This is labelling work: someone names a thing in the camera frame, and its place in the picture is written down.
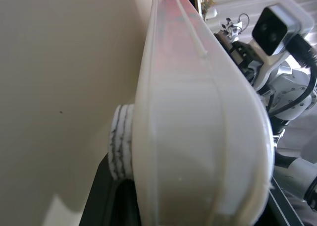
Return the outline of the white plastic jug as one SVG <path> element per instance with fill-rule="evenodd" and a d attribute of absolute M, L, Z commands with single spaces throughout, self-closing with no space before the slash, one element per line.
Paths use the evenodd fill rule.
<path fill-rule="evenodd" d="M 188 0 L 152 0 L 132 126 L 142 226 L 253 226 L 274 165 L 256 92 Z"/>

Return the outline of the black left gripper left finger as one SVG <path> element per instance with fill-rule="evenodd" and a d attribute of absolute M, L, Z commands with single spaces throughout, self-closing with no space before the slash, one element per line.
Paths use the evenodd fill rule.
<path fill-rule="evenodd" d="M 133 104 L 119 105 L 79 226 L 141 226 L 132 168 Z"/>

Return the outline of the dried flower bunch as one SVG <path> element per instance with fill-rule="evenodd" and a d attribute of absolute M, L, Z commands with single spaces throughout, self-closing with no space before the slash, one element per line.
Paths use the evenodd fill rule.
<path fill-rule="evenodd" d="M 201 0 L 201 11 L 204 21 L 206 20 L 208 9 L 211 8 L 213 5 L 215 5 L 214 0 Z"/>

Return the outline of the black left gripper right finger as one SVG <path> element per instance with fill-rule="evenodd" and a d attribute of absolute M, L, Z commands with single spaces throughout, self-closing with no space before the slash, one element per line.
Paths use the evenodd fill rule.
<path fill-rule="evenodd" d="M 286 156 L 277 150 L 281 135 L 274 137 L 274 160 L 269 197 L 257 226 L 304 226 L 295 208 L 287 198 L 304 203 L 305 163 L 301 158 Z"/>

